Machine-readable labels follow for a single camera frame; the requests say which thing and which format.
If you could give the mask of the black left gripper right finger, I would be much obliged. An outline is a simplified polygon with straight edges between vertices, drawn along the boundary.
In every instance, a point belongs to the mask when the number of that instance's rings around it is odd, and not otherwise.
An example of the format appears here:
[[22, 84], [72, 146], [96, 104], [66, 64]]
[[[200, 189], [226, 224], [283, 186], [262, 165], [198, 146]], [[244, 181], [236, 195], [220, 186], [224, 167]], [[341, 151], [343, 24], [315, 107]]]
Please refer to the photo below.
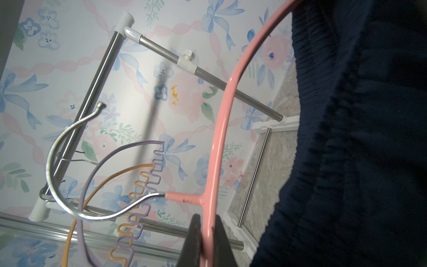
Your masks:
[[214, 241], [214, 267], [238, 267], [229, 239], [219, 215], [216, 215]]

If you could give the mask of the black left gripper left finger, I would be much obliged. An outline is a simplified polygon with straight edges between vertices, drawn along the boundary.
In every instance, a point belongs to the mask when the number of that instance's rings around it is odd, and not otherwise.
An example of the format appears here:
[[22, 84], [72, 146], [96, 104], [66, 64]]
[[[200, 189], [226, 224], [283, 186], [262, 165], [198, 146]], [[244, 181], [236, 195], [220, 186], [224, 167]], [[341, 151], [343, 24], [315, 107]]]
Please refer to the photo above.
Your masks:
[[201, 216], [193, 215], [181, 249], [177, 267], [199, 267], [202, 248]]

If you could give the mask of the pink clothes hanger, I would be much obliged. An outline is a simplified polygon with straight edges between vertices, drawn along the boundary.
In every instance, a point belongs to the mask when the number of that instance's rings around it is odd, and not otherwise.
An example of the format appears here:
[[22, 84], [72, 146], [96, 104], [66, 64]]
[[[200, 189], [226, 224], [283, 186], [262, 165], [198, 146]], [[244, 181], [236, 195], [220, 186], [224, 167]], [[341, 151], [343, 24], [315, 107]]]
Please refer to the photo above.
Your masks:
[[258, 51], [260, 46], [266, 40], [268, 35], [274, 30], [274, 28], [300, 4], [300, 1], [286, 1], [272, 16], [271, 19], [265, 23], [259, 33], [252, 39], [248, 48], [245, 50], [238, 64], [236, 65], [228, 84], [225, 88], [225, 93], [221, 101], [218, 119], [215, 125], [215, 131], [212, 141], [207, 183], [203, 194], [201, 195], [190, 195], [182, 194], [177, 192], [167, 192], [164, 194], [152, 193], [146, 195], [139, 200], [134, 201], [128, 207], [122, 209], [113, 214], [104, 216], [94, 216], [87, 212], [83, 212], [82, 209], [75, 209], [69, 205], [65, 198], [57, 191], [58, 183], [54, 181], [51, 174], [51, 165], [54, 161], [57, 147], [62, 143], [64, 138], [70, 131], [84, 125], [86, 122], [97, 117], [101, 111], [106, 107], [102, 102], [99, 102], [96, 109], [91, 112], [88, 116], [75, 122], [68, 127], [54, 142], [46, 163], [46, 180], [50, 188], [51, 195], [55, 199], [56, 203], [67, 213], [79, 218], [86, 220], [109, 220], [114, 219], [120, 215], [126, 214], [133, 208], [142, 204], [144, 200], [155, 197], [165, 197], [169, 200], [176, 202], [184, 202], [188, 204], [199, 205], [203, 210], [202, 224], [201, 224], [201, 238], [198, 240], [196, 247], [200, 249], [197, 253], [195, 260], [201, 267], [212, 267], [215, 261], [215, 234], [216, 230], [216, 211], [217, 211], [217, 200], [219, 191], [219, 180], [220, 180], [220, 169], [222, 163], [222, 155], [224, 150], [224, 143], [226, 138], [226, 132], [229, 123], [229, 116], [232, 108], [232, 103], [237, 91], [238, 83], [248, 67], [250, 61]]

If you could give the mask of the orange clothes hanger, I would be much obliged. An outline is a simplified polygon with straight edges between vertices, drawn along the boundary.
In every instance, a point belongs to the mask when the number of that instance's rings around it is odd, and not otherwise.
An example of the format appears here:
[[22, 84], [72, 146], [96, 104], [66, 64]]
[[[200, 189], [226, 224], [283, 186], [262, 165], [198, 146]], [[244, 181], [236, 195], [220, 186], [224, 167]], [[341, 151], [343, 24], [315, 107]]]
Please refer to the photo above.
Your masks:
[[[107, 177], [106, 179], [104, 179], [103, 182], [101, 182], [95, 189], [93, 192], [90, 193], [89, 197], [85, 198], [84, 202], [83, 202], [83, 207], [85, 207], [90, 200], [97, 194], [97, 192], [99, 190], [102, 189], [102, 187], [104, 187], [109, 181], [111, 181], [112, 179], [123, 175], [129, 171], [133, 171], [136, 169], [140, 169], [140, 168], [154, 168], [155, 165], [154, 164], [140, 164], [140, 165], [136, 165], [136, 166], [132, 166], [129, 168], [126, 168], [124, 170], [121, 170], [119, 172], [114, 173], [113, 175], [110, 175], [109, 177]], [[62, 256], [62, 261], [61, 261], [61, 267], [67, 267], [68, 266], [68, 257], [69, 257], [69, 251], [70, 251], [70, 245], [71, 245], [71, 239], [73, 236], [73, 232], [75, 230], [77, 224], [77, 219], [75, 219], [73, 221], [73, 223], [71, 224], [70, 230], [68, 232], [68, 236], [65, 242], [65, 247], [64, 247], [64, 252], [63, 252], [63, 256]]]

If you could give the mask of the navy blue shorts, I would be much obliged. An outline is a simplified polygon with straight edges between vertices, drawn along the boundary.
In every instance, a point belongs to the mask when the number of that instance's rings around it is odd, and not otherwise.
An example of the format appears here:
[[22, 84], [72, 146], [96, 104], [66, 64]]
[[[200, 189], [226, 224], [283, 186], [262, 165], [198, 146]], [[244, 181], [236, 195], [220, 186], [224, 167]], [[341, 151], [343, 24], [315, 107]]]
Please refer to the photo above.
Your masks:
[[253, 267], [427, 264], [427, 3], [303, 1], [294, 165]]

